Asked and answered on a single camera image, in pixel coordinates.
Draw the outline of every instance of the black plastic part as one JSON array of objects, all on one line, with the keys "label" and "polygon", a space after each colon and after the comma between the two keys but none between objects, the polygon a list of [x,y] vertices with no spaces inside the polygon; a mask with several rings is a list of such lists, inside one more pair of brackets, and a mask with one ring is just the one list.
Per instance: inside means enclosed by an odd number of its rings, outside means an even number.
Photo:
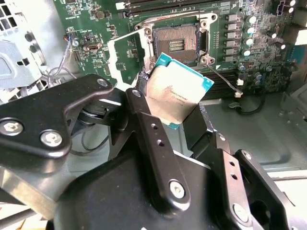
[{"label": "black plastic part", "polygon": [[[113,128],[110,130],[109,160],[123,150],[135,150],[138,143],[155,208],[168,216],[180,215],[189,207],[189,188],[160,119],[150,114],[144,95],[138,92],[138,97],[134,92],[134,89],[126,91],[127,127],[117,134]],[[178,199],[170,192],[171,181],[183,186],[183,198]]]},{"label": "black plastic part", "polygon": [[[71,148],[71,131],[81,109],[91,100],[107,98],[113,89],[108,81],[106,87],[101,86],[98,79],[98,75],[88,75],[0,106],[0,122],[14,120],[24,127],[17,136],[0,134],[0,163],[48,173],[61,166]],[[41,142],[40,136],[47,130],[60,133],[59,146]]]},{"label": "black plastic part", "polygon": [[209,189],[212,193],[216,189],[211,186],[210,170],[175,155],[193,199],[179,218],[170,219],[152,206],[148,189],[152,182],[144,174],[146,165],[140,154],[124,152],[73,181],[59,201],[55,229],[217,229],[211,216],[215,204],[208,197]]},{"label": "black plastic part", "polygon": [[238,150],[235,158],[241,166],[249,205],[256,206],[253,214],[265,229],[305,229],[307,221],[295,212],[295,207],[268,176],[252,154]]}]

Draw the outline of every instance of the gray metal surface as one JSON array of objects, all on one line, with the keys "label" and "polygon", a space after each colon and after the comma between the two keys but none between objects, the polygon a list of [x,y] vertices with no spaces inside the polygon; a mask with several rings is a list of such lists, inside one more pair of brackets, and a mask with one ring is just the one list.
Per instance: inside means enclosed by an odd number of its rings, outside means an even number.
[{"label": "gray metal surface", "polygon": [[[296,137],[297,126],[280,116],[282,94],[268,94],[263,110],[240,116],[222,100],[205,101],[211,122],[229,141],[232,151],[245,149],[267,172],[307,169],[307,146]],[[253,109],[259,99],[248,97],[243,107]]]},{"label": "gray metal surface", "polygon": [[[54,2],[52,0],[31,0],[31,6],[35,7],[29,7],[29,1],[19,0],[16,3],[23,10],[29,27],[44,54],[47,66],[50,69],[59,66],[66,42],[63,39],[65,30],[60,22]],[[75,74],[79,73],[72,55],[69,56],[64,66]]]}]

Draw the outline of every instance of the capacitor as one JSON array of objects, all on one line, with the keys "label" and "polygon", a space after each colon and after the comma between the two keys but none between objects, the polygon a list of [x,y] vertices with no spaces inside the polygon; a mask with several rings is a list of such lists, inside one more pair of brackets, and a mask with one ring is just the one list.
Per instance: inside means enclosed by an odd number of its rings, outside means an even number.
[{"label": "capacitor", "polygon": [[255,32],[255,29],[253,27],[247,27],[245,28],[245,33],[248,33],[249,35],[252,35]]},{"label": "capacitor", "polygon": [[286,48],[286,45],[283,44],[283,43],[281,43],[281,42],[276,42],[276,43],[275,43],[275,46],[278,47],[278,48],[280,48],[280,49],[285,49],[285,48]]},{"label": "capacitor", "polygon": [[261,78],[262,78],[262,75],[261,75],[261,73],[259,73],[259,72],[257,72],[257,73],[255,73],[255,78],[256,78],[256,80],[261,80]]},{"label": "capacitor", "polygon": [[246,68],[245,68],[245,66],[242,63],[240,63],[240,64],[238,64],[238,70],[245,71]]},{"label": "capacitor", "polygon": [[243,49],[242,54],[243,54],[243,56],[248,57],[250,55],[250,51],[247,50],[247,49]]},{"label": "capacitor", "polygon": [[246,22],[250,24],[254,24],[256,22],[257,18],[255,16],[248,16],[246,18]]},{"label": "capacitor", "polygon": [[274,32],[276,33],[276,35],[278,35],[279,30],[280,30],[280,27],[279,27],[279,26],[275,26],[275,28],[274,28]]},{"label": "capacitor", "polygon": [[265,71],[267,71],[267,72],[271,72],[272,70],[273,70],[272,66],[267,66],[265,68]]},{"label": "capacitor", "polygon": [[296,4],[296,0],[291,0],[290,2],[289,2],[289,6],[294,6]]},{"label": "capacitor", "polygon": [[276,36],[277,36],[277,34],[276,33],[274,33],[273,31],[267,31],[267,36],[269,36],[269,37],[271,37],[271,38],[276,38]]},{"label": "capacitor", "polygon": [[251,39],[251,38],[245,38],[245,39],[243,40],[243,43],[244,43],[245,45],[251,46],[251,45],[253,44],[253,39]]}]

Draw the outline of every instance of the cable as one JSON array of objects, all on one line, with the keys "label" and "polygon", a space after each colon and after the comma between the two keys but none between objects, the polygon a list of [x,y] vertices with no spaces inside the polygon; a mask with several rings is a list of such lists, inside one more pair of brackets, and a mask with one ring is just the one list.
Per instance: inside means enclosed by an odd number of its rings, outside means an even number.
[{"label": "cable", "polygon": [[90,148],[88,148],[88,147],[85,146],[85,143],[84,143],[85,134],[86,134],[86,133],[83,133],[83,134],[82,134],[81,144],[82,144],[82,147],[83,147],[85,150],[88,150],[88,151],[95,151],[95,150],[97,150],[98,148],[100,148],[101,146],[103,146],[103,145],[107,142],[107,140],[109,139],[109,135],[107,135],[107,136],[101,141],[101,143],[100,143],[97,147],[90,149]]},{"label": "cable", "polygon": [[256,114],[258,112],[260,112],[264,106],[264,102],[265,102],[265,91],[262,92],[262,94],[260,95],[260,104],[258,106],[257,109],[254,109],[252,111],[242,111],[242,107],[241,106],[237,106],[235,107],[236,112],[240,115],[252,115],[252,114]]},{"label": "cable", "polygon": [[233,89],[234,91],[236,91],[236,92],[238,92],[239,94],[241,94],[241,95],[243,95],[243,92],[241,91],[241,90],[238,90],[235,86],[233,86],[226,78],[224,78],[221,74],[219,74],[217,71],[215,71],[213,68],[211,68],[208,64],[206,64],[207,65],[207,67],[211,70],[211,71],[213,71],[215,74],[217,74],[221,79],[223,79],[226,83],[227,83],[227,85],[229,85],[229,87],[231,88],[231,89]]},{"label": "cable", "polygon": [[67,46],[66,46],[66,49],[64,51],[64,54],[63,54],[63,57],[62,57],[62,60],[61,60],[59,67],[54,68],[54,69],[58,69],[55,74],[51,75],[53,69],[51,71],[49,71],[48,74],[45,74],[43,71],[40,71],[43,76],[47,77],[48,88],[50,87],[50,78],[57,76],[62,71],[70,47],[71,47],[71,41],[69,40],[69,41],[67,41]]},{"label": "cable", "polygon": [[[59,69],[59,67],[55,67],[55,68],[51,69],[50,72],[49,72],[49,74],[52,73],[53,71],[55,71],[56,69]],[[69,75],[71,75],[72,78],[77,79],[77,77],[76,77],[69,69],[67,69],[67,68],[65,68],[65,67],[62,67],[61,70],[66,71]]]}]

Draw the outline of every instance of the silver screw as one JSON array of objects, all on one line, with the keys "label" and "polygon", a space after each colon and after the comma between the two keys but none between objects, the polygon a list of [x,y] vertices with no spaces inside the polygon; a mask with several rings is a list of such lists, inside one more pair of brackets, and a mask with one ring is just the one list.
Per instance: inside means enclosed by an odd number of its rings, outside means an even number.
[{"label": "silver screw", "polygon": [[73,47],[79,46],[79,42],[77,40],[73,40],[71,44]]},{"label": "silver screw", "polygon": [[226,138],[222,134],[219,133],[219,136],[222,141],[226,141]]},{"label": "silver screw", "polygon": [[169,183],[169,189],[176,198],[181,199],[184,197],[185,191],[179,182],[171,181]]},{"label": "silver screw", "polygon": [[145,29],[145,34],[146,34],[146,35],[151,35],[151,34],[152,34],[152,30],[149,29],[149,28],[146,28],[146,29]]},{"label": "silver screw", "polygon": [[17,121],[8,120],[0,124],[0,133],[7,136],[16,136],[23,131],[24,127]]},{"label": "silver screw", "polygon": [[107,86],[107,82],[103,79],[97,79],[97,82],[99,85],[106,87]]},{"label": "silver screw", "polygon": [[132,90],[133,94],[136,95],[137,97],[141,97],[141,94],[137,90]]},{"label": "silver screw", "polygon": [[46,131],[40,136],[41,142],[49,147],[59,146],[63,139],[62,136],[55,131]]},{"label": "silver screw", "polygon": [[247,159],[251,160],[251,155],[248,152],[243,151],[243,154],[246,156]]},{"label": "silver screw", "polygon": [[241,221],[248,222],[248,214],[240,204],[234,203],[233,210]]}]

